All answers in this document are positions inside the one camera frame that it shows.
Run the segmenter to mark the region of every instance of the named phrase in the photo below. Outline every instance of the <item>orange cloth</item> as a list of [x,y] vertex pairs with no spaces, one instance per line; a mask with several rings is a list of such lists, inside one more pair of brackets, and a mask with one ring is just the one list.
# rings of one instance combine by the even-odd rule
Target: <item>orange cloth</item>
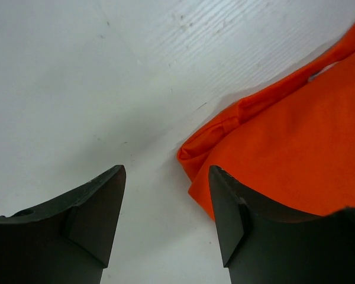
[[223,110],[177,156],[192,181],[189,194],[211,218],[213,164],[302,211],[355,206],[355,24],[312,63]]

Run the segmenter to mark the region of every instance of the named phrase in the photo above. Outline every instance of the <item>black plastic part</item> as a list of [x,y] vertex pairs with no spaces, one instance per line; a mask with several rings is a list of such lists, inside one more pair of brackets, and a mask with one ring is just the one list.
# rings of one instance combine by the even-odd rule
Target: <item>black plastic part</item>
[[222,260],[236,283],[355,283],[355,208],[319,217],[209,171]]
[[0,284],[99,284],[125,189],[115,166],[45,203],[0,217]]

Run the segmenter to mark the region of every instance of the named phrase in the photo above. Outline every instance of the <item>fold in fabric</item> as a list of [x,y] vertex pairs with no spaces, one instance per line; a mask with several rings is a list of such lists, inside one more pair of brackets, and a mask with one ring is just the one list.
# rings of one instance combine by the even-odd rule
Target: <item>fold in fabric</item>
[[213,164],[305,212],[355,206],[355,24],[310,64],[219,113],[177,159],[192,181],[189,194],[211,218]]

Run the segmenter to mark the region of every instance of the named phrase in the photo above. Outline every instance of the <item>white surface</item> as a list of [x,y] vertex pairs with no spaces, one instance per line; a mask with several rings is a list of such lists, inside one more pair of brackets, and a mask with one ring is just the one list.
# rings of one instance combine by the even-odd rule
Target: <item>white surface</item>
[[355,0],[0,0],[0,215],[122,163],[102,283],[229,283],[176,149],[354,20]]

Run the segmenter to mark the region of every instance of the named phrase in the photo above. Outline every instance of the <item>hole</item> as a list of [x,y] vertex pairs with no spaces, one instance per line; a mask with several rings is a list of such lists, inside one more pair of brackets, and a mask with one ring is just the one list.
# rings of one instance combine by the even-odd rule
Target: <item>hole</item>
[[33,213],[34,213],[34,210],[32,210],[32,209],[24,209],[24,210],[17,212],[16,214],[14,214],[12,217],[28,216]]

